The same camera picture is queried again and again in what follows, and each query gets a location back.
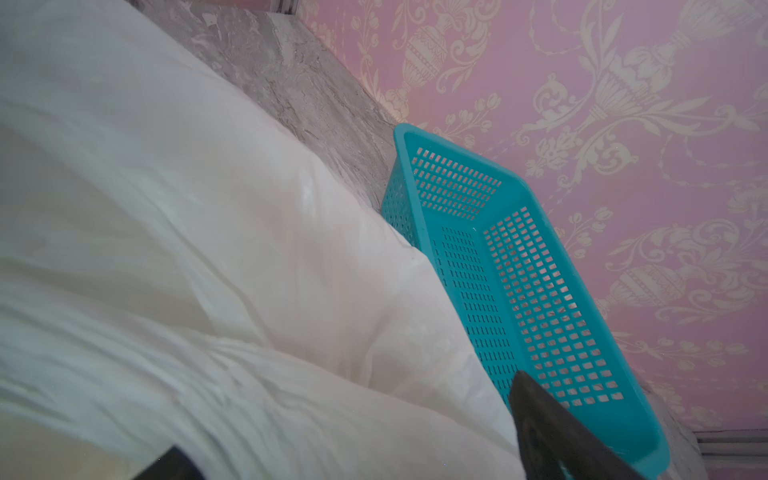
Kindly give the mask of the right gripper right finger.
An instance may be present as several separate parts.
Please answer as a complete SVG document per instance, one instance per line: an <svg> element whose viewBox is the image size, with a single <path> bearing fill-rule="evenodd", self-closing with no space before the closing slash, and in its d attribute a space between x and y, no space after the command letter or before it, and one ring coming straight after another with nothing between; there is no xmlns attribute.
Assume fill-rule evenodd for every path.
<svg viewBox="0 0 768 480"><path fill-rule="evenodd" d="M509 403L528 479L641 477L529 374L515 374Z"/></svg>

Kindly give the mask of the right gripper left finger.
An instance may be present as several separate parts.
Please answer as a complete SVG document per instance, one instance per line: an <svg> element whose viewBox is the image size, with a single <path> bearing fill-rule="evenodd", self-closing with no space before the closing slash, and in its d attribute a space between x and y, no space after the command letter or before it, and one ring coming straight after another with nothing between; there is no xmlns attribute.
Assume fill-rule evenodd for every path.
<svg viewBox="0 0 768 480"><path fill-rule="evenodd" d="M204 480L194 462L173 446L133 477L133 480Z"/></svg>

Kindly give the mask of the white plastic bag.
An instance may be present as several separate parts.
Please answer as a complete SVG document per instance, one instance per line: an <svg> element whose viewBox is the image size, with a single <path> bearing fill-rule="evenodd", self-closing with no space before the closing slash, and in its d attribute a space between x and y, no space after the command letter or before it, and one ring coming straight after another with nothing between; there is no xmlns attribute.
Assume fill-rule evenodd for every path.
<svg viewBox="0 0 768 480"><path fill-rule="evenodd" d="M1 5L1 475L521 479L392 127L293 19Z"/></svg>

